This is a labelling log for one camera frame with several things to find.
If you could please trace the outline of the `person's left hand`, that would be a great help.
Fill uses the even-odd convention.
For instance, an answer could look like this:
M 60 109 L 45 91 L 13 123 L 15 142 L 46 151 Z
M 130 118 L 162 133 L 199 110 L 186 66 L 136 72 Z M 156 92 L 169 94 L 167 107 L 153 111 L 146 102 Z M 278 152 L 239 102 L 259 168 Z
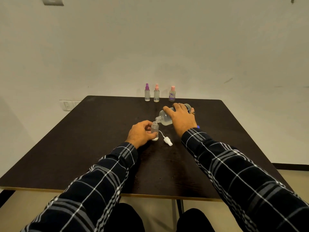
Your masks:
M 152 122 L 145 120 L 132 126 L 125 142 L 132 144 L 136 149 L 145 145 L 148 141 L 144 139 L 145 132 L 151 132 Z

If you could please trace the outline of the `person's right hand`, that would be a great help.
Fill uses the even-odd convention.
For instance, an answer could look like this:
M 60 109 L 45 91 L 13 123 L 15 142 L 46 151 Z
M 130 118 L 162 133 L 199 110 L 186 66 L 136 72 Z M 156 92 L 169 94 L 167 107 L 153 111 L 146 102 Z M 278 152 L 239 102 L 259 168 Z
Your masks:
M 196 128 L 195 110 L 191 108 L 191 113 L 183 111 L 180 108 L 181 103 L 174 103 L 175 116 L 172 118 L 173 126 L 176 134 L 181 138 L 182 135 L 191 128 Z

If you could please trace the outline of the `small clear bottle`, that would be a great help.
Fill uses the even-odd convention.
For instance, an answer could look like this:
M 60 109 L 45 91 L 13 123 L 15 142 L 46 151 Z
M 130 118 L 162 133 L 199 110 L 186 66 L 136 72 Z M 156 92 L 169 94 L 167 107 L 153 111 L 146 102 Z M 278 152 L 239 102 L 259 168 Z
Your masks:
M 156 134 L 156 137 L 152 141 L 157 141 L 159 138 L 159 125 L 156 121 L 152 123 L 150 132 Z

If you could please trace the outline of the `large clear plastic bottle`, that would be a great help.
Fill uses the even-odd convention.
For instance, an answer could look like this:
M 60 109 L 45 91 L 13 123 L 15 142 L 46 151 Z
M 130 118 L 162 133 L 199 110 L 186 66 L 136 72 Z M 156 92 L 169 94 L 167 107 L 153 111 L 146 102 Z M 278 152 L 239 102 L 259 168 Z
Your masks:
M 188 113 L 190 113 L 191 106 L 189 104 L 184 104 L 184 106 L 186 107 Z M 172 111 L 176 111 L 174 107 L 171 107 L 170 109 Z M 171 125 L 173 123 L 171 117 L 166 112 L 164 112 L 164 110 L 159 112 L 159 116 L 155 118 L 155 122 L 161 123 L 164 126 Z

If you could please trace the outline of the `person's right forearm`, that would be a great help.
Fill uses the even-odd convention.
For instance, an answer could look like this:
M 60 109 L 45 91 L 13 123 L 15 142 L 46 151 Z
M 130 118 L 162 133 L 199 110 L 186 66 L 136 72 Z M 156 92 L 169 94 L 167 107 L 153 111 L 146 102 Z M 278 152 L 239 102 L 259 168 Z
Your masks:
M 198 128 L 181 142 L 244 232 L 309 232 L 309 203 L 237 148 Z

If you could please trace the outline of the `person's left forearm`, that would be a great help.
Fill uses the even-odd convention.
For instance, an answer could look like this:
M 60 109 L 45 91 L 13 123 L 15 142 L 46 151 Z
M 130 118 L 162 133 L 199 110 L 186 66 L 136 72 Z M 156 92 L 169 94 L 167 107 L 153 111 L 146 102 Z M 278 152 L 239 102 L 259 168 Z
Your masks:
M 103 232 L 137 158 L 133 144 L 121 143 L 50 200 L 21 232 Z

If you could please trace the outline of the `white spray pump cap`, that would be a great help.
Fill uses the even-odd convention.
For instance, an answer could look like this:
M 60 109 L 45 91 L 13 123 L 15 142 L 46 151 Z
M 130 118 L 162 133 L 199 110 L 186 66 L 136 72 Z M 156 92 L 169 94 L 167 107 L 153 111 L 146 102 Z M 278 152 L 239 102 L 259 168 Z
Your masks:
M 163 133 L 162 133 L 160 130 L 159 130 L 159 132 L 160 132 L 161 135 L 163 136 L 164 142 L 165 142 L 166 144 L 168 144 L 169 146 L 172 146 L 173 144 L 172 144 L 170 138 L 169 138 L 168 136 L 164 136 Z

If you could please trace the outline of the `person's left leg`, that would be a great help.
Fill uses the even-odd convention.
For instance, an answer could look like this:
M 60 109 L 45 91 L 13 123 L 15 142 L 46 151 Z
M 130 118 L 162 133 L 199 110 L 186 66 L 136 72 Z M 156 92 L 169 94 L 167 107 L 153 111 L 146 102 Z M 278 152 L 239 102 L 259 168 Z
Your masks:
M 145 232 L 141 217 L 127 203 L 118 203 L 113 208 L 103 232 Z

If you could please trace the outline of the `person's leg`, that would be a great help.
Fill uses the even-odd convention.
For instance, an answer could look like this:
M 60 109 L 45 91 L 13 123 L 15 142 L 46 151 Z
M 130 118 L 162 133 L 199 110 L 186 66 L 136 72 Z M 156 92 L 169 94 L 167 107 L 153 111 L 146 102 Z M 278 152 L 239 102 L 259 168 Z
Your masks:
M 202 211 L 191 208 L 180 215 L 176 232 L 215 232 L 215 230 Z
M 127 203 L 118 203 L 113 208 L 103 232 L 145 232 L 141 217 Z

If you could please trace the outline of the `person's right leg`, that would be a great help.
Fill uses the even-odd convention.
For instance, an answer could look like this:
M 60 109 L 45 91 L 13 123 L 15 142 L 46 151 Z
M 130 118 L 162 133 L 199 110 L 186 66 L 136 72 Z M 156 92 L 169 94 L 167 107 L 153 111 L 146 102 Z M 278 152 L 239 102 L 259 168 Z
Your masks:
M 180 215 L 176 232 L 215 232 L 215 230 L 202 211 L 191 208 Z

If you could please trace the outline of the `white wall socket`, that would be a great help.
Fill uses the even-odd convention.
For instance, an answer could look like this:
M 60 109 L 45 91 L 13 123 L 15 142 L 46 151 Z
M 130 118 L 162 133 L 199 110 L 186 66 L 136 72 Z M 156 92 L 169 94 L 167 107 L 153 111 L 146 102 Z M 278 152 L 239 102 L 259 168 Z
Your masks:
M 59 100 L 59 105 L 63 111 L 69 112 L 72 111 L 72 109 L 74 109 L 80 102 L 81 100 Z

